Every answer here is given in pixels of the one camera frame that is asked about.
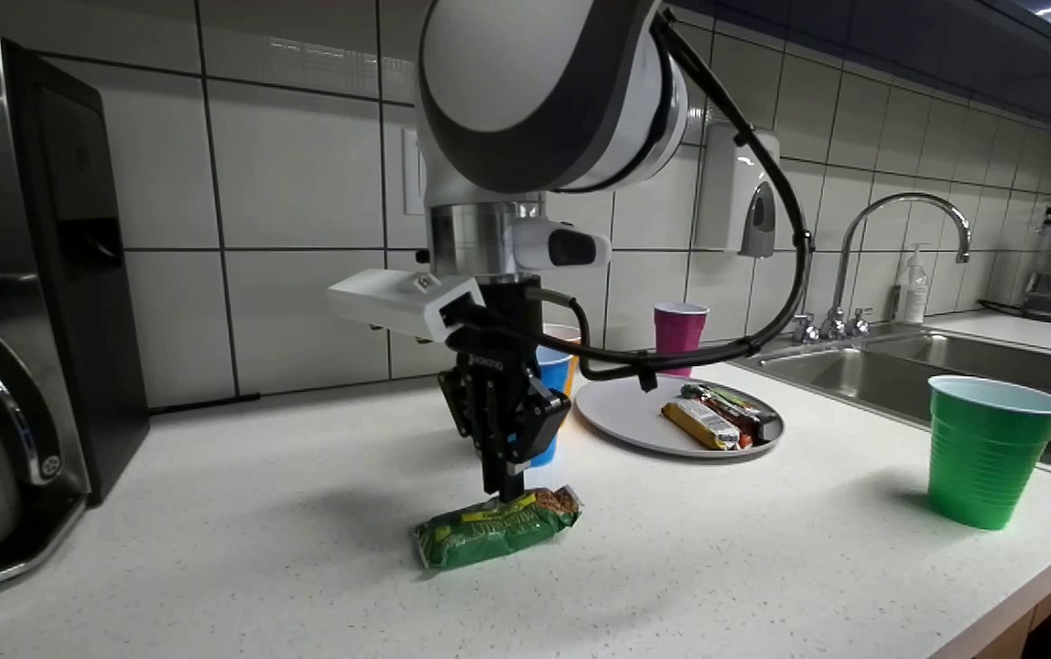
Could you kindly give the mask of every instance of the kitchen counter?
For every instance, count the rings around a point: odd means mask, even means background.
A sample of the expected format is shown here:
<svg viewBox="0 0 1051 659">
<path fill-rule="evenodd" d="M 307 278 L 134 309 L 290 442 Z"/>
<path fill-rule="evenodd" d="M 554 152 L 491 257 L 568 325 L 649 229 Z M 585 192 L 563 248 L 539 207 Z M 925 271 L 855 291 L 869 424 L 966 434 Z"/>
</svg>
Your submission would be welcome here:
<svg viewBox="0 0 1051 659">
<path fill-rule="evenodd" d="M 1047 472 L 1005 530 L 959 529 L 923 507 L 925 430 L 700 376 L 767 401 L 781 451 L 672 464 L 569 422 L 530 483 L 569 483 L 577 529 L 435 580 L 407 530 L 478 469 L 432 384 L 156 419 L 106 509 L 0 594 L 0 655 L 933 655 L 1051 567 Z"/>
</svg>

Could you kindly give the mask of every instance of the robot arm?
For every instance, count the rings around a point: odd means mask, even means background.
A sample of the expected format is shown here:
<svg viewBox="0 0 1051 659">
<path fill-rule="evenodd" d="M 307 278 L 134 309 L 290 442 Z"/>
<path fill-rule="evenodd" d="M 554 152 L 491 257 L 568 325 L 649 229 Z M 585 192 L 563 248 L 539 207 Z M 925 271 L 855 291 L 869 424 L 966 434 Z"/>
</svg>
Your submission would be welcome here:
<svg viewBox="0 0 1051 659">
<path fill-rule="evenodd" d="M 590 376 L 590 354 L 626 363 L 610 376 L 639 374 L 652 384 L 652 371 L 751 354 L 762 339 L 781 332 L 809 257 L 795 196 L 707 66 L 657 18 L 657 0 L 435 0 L 425 18 L 417 116 L 429 275 L 356 275 L 335 281 L 329 302 L 358 323 L 456 353 L 438 389 L 456 434 L 478 451 L 486 494 L 523 492 L 526 461 L 554 442 L 569 407 L 563 393 L 539 384 L 533 345 L 550 296 L 539 271 L 607 260 L 604 240 L 543 219 L 533 199 L 657 174 L 689 116 L 678 66 L 710 81 L 700 83 L 767 170 L 797 234 L 795 293 L 756 339 L 696 354 L 652 360 L 583 345 Z"/>
<path fill-rule="evenodd" d="M 421 36 L 429 207 L 604 192 L 657 174 L 689 97 L 657 0 L 435 0 Z"/>
</svg>

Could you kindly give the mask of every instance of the kitchen faucet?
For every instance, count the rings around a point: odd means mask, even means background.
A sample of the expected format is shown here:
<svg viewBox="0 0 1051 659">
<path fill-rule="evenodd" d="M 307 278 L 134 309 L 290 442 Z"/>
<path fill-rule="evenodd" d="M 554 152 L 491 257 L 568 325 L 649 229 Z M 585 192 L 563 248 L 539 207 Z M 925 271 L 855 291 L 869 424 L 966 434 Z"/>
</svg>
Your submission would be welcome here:
<svg viewBox="0 0 1051 659">
<path fill-rule="evenodd" d="M 889 202 L 899 202 L 899 199 L 908 199 L 908 202 L 925 202 L 925 207 L 939 208 L 939 214 L 954 225 L 954 232 L 959 232 L 954 260 L 959 260 L 959 264 L 969 260 L 969 225 L 966 225 L 966 215 L 961 215 L 947 199 L 923 196 L 923 192 L 899 192 L 899 196 L 887 196 L 887 199 L 862 207 L 862 208 L 851 215 L 848 232 L 844 232 L 843 264 L 838 264 L 838 287 L 834 287 L 828 319 L 821 323 L 821 339 L 860 339 L 860 332 L 869 332 L 862 313 L 855 313 L 855 319 L 851 319 L 848 325 L 844 325 L 844 317 L 843 317 L 844 278 L 848 278 L 848 248 L 851 248 L 851 240 L 855 240 L 860 225 L 862 225 L 873 208 L 883 208 L 883 207 L 889 207 Z"/>
</svg>

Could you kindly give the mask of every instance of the metal sink basin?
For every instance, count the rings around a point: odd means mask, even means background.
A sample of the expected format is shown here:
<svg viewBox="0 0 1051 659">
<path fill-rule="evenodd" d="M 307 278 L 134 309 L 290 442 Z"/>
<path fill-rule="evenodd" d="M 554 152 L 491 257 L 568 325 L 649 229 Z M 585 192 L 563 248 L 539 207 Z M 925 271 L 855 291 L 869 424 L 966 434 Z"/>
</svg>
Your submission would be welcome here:
<svg viewBox="0 0 1051 659">
<path fill-rule="evenodd" d="M 781 348 L 738 365 L 914 424 L 930 424 L 925 376 L 933 374 L 978 374 L 1051 393 L 1051 354 L 974 339 L 950 339 L 925 325 L 899 325 L 889 332 L 838 345 Z"/>
</svg>

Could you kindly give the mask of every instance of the wall tile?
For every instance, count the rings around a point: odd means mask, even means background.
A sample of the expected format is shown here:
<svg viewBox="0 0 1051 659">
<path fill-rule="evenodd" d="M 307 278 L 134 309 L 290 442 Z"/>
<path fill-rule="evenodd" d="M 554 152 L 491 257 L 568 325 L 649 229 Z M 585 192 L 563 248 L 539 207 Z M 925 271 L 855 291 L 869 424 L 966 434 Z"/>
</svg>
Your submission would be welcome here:
<svg viewBox="0 0 1051 659">
<path fill-rule="evenodd" d="M 386 252 L 392 271 L 421 271 L 412 252 Z M 452 365 L 452 353 L 446 345 L 417 345 L 412 339 L 386 332 L 386 371 L 392 376 L 432 376 Z"/>
<path fill-rule="evenodd" d="M 781 92 L 781 69 L 784 69 L 781 48 L 745 43 L 745 42 L 712 35 L 710 69 L 754 127 L 762 134 L 775 127 L 775 92 Z"/>
<path fill-rule="evenodd" d="M 689 252 L 616 252 L 607 275 L 607 332 L 610 348 L 655 345 L 655 306 L 684 302 Z"/>
<path fill-rule="evenodd" d="M 385 225 L 392 248 L 425 248 L 425 160 L 412 110 L 385 105 Z"/>
<path fill-rule="evenodd" d="M 981 187 L 969 219 L 969 245 L 978 252 L 996 248 L 1005 219 L 1005 192 Z"/>
<path fill-rule="evenodd" d="M 895 257 L 899 252 L 860 252 L 844 319 L 851 319 L 855 313 L 869 313 L 869 323 L 889 319 L 889 293 L 899 264 Z"/>
<path fill-rule="evenodd" d="M 919 158 L 919 175 L 954 181 L 961 136 L 966 136 L 966 105 L 954 101 L 933 101 L 925 141 L 923 141 L 923 158 Z"/>
<path fill-rule="evenodd" d="M 201 0 L 213 76 L 378 97 L 373 0 Z"/>
<path fill-rule="evenodd" d="M 801 313 L 809 313 L 811 323 L 823 323 L 823 317 L 831 313 L 831 296 L 838 287 L 838 264 L 843 264 L 843 252 L 811 252 L 809 293 L 801 302 Z"/>
<path fill-rule="evenodd" d="M 379 101 L 412 103 L 417 42 L 432 0 L 379 0 Z"/>
<path fill-rule="evenodd" d="M 974 240 L 978 240 L 978 196 L 981 196 L 981 187 L 966 187 L 966 184 L 950 184 L 950 207 L 966 215 L 966 225 L 969 225 L 969 248 L 978 248 L 974 245 Z M 947 219 L 939 219 L 939 232 L 938 232 L 938 248 L 954 248 L 959 245 L 959 232 L 947 225 Z"/>
<path fill-rule="evenodd" d="M 544 215 L 554 225 L 569 225 L 574 232 L 610 240 L 610 202 L 616 202 L 610 192 L 596 192 L 596 196 L 544 196 Z"/>
<path fill-rule="evenodd" d="M 230 252 L 240 393 L 385 380 L 385 332 L 335 319 L 325 306 L 325 287 L 379 260 L 379 252 Z"/>
<path fill-rule="evenodd" d="M 54 66 L 102 92 L 125 245 L 215 248 L 201 83 L 120 66 Z"/>
<path fill-rule="evenodd" d="M 815 51 L 815 48 L 804 48 L 804 43 L 795 43 L 795 42 L 784 43 L 784 55 L 787 55 L 787 60 L 821 62 L 821 66 L 831 66 L 831 69 L 843 69 L 843 66 L 844 66 L 844 60 L 828 55 L 828 51 Z"/>
<path fill-rule="evenodd" d="M 215 252 L 129 252 L 134 345 L 154 412 L 235 395 Z"/>
<path fill-rule="evenodd" d="M 1030 143 L 1030 127 L 1026 121 L 1013 116 L 992 116 L 992 152 L 987 152 L 987 170 L 985 170 L 985 184 L 987 187 L 1009 187 L 1013 184 L 1013 170 L 1026 154 Z"/>
<path fill-rule="evenodd" d="M 754 260 L 732 252 L 693 252 L 689 302 L 710 309 L 703 341 L 732 341 L 745 332 Z"/>
<path fill-rule="evenodd" d="M 992 141 L 996 141 L 996 115 L 987 115 L 985 105 L 969 105 L 959 136 L 959 160 L 954 160 L 959 184 L 985 184 Z"/>
<path fill-rule="evenodd" d="M 1026 126 L 1026 146 L 1009 184 L 1013 192 L 1041 192 L 1044 154 L 1047 154 L 1047 134 L 1041 126 Z"/>
<path fill-rule="evenodd" d="M 873 83 L 895 87 L 895 83 L 894 83 L 894 81 L 895 81 L 894 75 L 873 69 L 873 66 L 862 66 L 862 62 L 851 62 L 851 60 L 843 62 L 843 75 L 848 75 L 848 76 L 869 76 L 869 81 L 873 81 Z"/>
<path fill-rule="evenodd" d="M 784 158 L 823 160 L 831 115 L 838 101 L 838 69 L 784 60 L 781 103 L 775 103 L 775 136 Z"/>
<path fill-rule="evenodd" d="M 966 278 L 966 264 L 954 252 L 938 252 L 930 271 L 925 317 L 959 313 L 959 281 Z"/>
<path fill-rule="evenodd" d="M 574 296 L 590 317 L 594 341 L 604 341 L 607 267 L 557 267 L 543 275 L 543 287 Z M 574 325 L 574 317 L 544 306 L 544 323 Z"/>
<path fill-rule="evenodd" d="M 831 164 L 873 170 L 887 126 L 887 83 L 843 75 L 843 97 L 831 134 Z"/>
<path fill-rule="evenodd" d="M 762 330 L 773 317 L 781 317 L 787 291 L 792 291 L 792 278 L 795 278 L 795 257 L 792 252 L 754 260 L 745 332 Z"/>
<path fill-rule="evenodd" d="M 908 87 L 889 87 L 878 170 L 883 174 L 919 174 L 923 136 L 930 121 L 930 101 Z"/>
<path fill-rule="evenodd" d="M 213 83 L 225 245 L 379 245 L 378 105 Z"/>
<path fill-rule="evenodd" d="M 878 199 L 889 199 L 889 196 L 904 196 L 904 192 L 910 192 L 910 181 L 873 175 L 871 192 L 869 192 L 869 202 L 878 202 Z M 914 202 L 908 202 L 908 199 L 878 207 L 860 229 L 862 232 L 862 248 L 899 248 L 910 207 Z"/>
<path fill-rule="evenodd" d="M 925 196 L 938 196 L 938 199 L 950 199 L 950 187 L 947 184 L 919 184 L 919 192 L 925 192 Z M 904 248 L 914 248 L 914 245 L 923 245 L 923 248 L 933 248 L 933 245 L 939 245 L 939 234 L 944 234 L 944 214 L 939 208 L 933 208 L 933 207 L 925 207 L 925 202 L 914 202 L 910 207 L 910 219 L 904 225 Z"/>
<path fill-rule="evenodd" d="M 1044 208 L 1037 208 L 1031 196 L 1009 196 L 1003 232 L 996 234 L 996 248 L 1031 248 L 1044 219 L 1041 214 Z"/>
<path fill-rule="evenodd" d="M 617 248 L 689 248 L 696 225 L 700 152 L 678 152 L 672 160 L 634 187 L 616 192 Z"/>
<path fill-rule="evenodd" d="M 981 296 L 1000 306 L 1022 306 L 1030 260 L 1030 252 L 992 252 Z"/>
<path fill-rule="evenodd" d="M 801 214 L 804 214 L 804 229 L 815 232 L 823 164 L 784 160 L 784 175 L 787 175 L 787 184 L 792 184 L 792 192 L 795 192 L 795 202 L 797 202 Z M 775 215 L 775 252 L 792 252 L 792 225 L 787 225 L 784 207 L 781 207 L 781 215 Z"/>
<path fill-rule="evenodd" d="M 978 309 L 985 302 L 987 278 L 992 278 L 992 252 L 969 252 L 969 264 L 961 267 L 961 287 L 959 287 L 959 313 Z"/>
<path fill-rule="evenodd" d="M 0 0 L 0 36 L 32 51 L 197 75 L 195 0 Z"/>
<path fill-rule="evenodd" d="M 821 192 L 815 248 L 843 248 L 844 229 L 869 207 L 871 181 L 855 170 L 828 170 Z"/>
</svg>

